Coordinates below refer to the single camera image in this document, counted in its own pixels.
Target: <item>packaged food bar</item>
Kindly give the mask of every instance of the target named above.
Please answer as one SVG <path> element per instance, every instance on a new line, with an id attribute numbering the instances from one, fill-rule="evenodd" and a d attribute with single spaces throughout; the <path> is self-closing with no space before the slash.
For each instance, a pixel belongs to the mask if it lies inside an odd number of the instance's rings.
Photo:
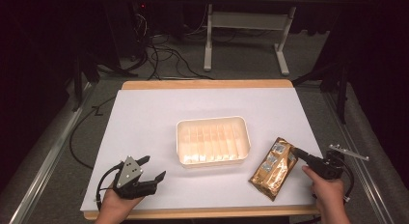
<path id="1" fill-rule="evenodd" d="M 293 145 L 277 138 L 270 151 L 249 182 L 274 202 L 286 177 L 298 158 L 292 154 Z"/>

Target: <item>hand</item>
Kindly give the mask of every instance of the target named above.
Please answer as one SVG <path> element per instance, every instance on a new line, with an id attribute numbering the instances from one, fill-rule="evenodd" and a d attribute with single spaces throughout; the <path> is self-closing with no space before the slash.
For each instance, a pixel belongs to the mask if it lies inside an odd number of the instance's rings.
<path id="1" fill-rule="evenodd" d="M 144 197 L 127 200 L 120 198 L 113 189 L 107 189 L 102 200 L 97 224 L 117 224 L 123 222 L 132 209 L 138 205 Z"/>
<path id="2" fill-rule="evenodd" d="M 349 223 L 343 205 L 343 182 L 340 179 L 326 181 L 309 166 L 303 171 L 313 180 L 312 193 L 316 195 L 316 207 L 321 213 L 322 223 Z"/>

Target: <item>gray carpet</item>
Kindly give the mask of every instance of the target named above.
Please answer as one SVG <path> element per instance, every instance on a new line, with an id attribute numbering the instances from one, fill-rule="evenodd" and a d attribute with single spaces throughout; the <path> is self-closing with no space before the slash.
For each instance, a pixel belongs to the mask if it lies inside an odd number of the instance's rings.
<path id="1" fill-rule="evenodd" d="M 214 79 L 283 78 L 279 74 L 278 63 L 272 53 L 271 39 L 276 37 L 278 36 L 275 33 L 259 37 L 242 35 L 231 42 L 223 42 L 223 40 L 228 40 L 230 36 L 216 36 L 215 39 L 219 42 L 215 42 L 213 46 L 212 72 L 203 72 L 204 40 L 185 39 L 181 42 L 172 39 L 166 41 L 162 38 L 155 41 L 156 46 L 163 43 L 177 49 L 189 63 L 190 69 Z M 311 70 L 325 39 L 326 35 L 313 37 L 309 37 L 305 33 L 290 35 L 285 47 L 286 60 L 290 70 L 288 79 L 297 78 Z M 161 52 L 158 56 L 160 59 L 165 59 L 169 53 Z M 174 56 L 160 62 L 157 74 L 161 79 L 180 77 L 178 70 L 181 74 L 189 73 L 186 66 L 182 62 L 177 63 L 177 58 Z M 140 74 L 138 80 L 144 80 L 151 75 L 152 66 L 146 63 L 136 71 Z M 115 75 L 102 74 L 101 76 L 102 79 L 95 85 L 81 117 L 85 117 L 92 106 L 100 105 L 114 96 L 122 83 L 127 80 Z M 345 111 L 347 124 L 342 126 L 331 112 L 333 107 L 331 107 L 330 98 L 333 95 L 321 93 L 316 82 L 306 84 L 308 85 L 298 87 L 297 93 L 320 148 L 325 151 L 329 144 L 339 143 L 342 146 L 350 146 L 352 142 L 354 146 L 357 146 L 360 154 L 368 155 L 371 161 L 365 164 L 390 217 L 396 223 L 409 223 L 409 216 L 405 209 L 409 206 L 408 191 L 391 162 L 383 153 L 351 88 L 348 88 Z M 66 114 L 69 113 L 69 108 L 72 107 L 73 102 L 74 99 L 71 98 L 66 110 L 62 111 L 49 127 L 39 143 L 27 156 L 27 159 L 21 164 L 19 171 L 5 192 L 1 194 L 0 223 L 7 223 L 11 220 L 14 211 L 45 159 L 50 149 L 49 146 L 63 129 L 66 123 Z M 103 116 L 87 118 L 73 136 L 72 146 L 76 155 L 90 165 L 94 165 L 113 103 L 112 100 L 101 107 L 99 112 Z M 359 165 L 349 158 L 347 163 L 354 167 Z M 90 223 L 90 221 L 85 220 L 79 208 L 91 173 L 91 170 L 73 159 L 69 152 L 68 142 L 66 142 L 64 152 L 27 223 Z M 374 211 L 376 204 L 374 205 L 371 194 L 364 187 L 365 180 L 365 177 L 356 176 L 351 201 L 346 204 L 352 223 L 392 223 L 389 217 L 382 217 L 385 213 L 384 210 L 382 210 L 383 212 Z M 294 223 L 311 218 L 311 216 L 292 216 L 290 221 Z"/>

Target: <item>white paper sheet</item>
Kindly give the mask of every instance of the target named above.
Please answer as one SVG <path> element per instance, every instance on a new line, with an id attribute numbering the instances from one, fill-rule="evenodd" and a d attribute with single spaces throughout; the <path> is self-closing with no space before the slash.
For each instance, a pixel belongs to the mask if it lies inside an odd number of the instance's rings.
<path id="1" fill-rule="evenodd" d="M 229 116 L 246 121 L 251 150 L 245 161 L 183 168 L 177 157 L 177 122 Z M 138 210 L 313 204 L 311 180 L 301 170 L 302 160 L 274 202 L 248 182 L 277 137 L 322 156 L 293 88 L 119 91 L 81 210 L 97 210 L 95 192 L 100 178 L 128 155 L 135 159 L 150 155 L 150 162 L 142 166 L 141 181 L 167 171 L 156 194 L 145 198 Z M 115 173 L 102 187 L 112 182 Z"/>

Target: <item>snack package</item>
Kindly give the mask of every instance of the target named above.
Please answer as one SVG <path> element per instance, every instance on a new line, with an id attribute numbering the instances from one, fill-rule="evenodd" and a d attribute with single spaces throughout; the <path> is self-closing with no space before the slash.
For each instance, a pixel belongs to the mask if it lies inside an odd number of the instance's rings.
<path id="1" fill-rule="evenodd" d="M 292 154 L 293 145 L 277 138 L 249 182 L 274 202 L 286 177 L 298 158 Z"/>

